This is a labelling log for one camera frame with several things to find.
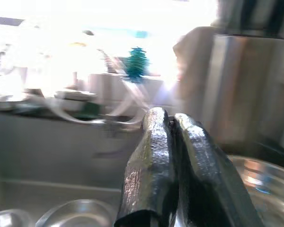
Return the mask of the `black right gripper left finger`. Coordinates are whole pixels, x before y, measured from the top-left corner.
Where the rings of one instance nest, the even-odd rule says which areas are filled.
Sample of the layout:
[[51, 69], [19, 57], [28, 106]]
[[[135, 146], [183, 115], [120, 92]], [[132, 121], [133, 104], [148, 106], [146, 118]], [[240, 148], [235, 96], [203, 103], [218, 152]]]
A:
[[175, 222], [175, 171], [169, 117], [150, 109], [143, 136], [124, 172], [116, 227], [170, 227]]

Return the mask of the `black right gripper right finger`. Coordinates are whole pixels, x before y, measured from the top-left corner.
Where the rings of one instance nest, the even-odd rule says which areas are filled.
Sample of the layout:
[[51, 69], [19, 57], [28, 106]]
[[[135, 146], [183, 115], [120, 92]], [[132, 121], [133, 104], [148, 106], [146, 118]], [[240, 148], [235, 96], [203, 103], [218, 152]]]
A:
[[179, 113], [172, 135], [181, 226], [263, 226], [240, 174], [203, 126]]

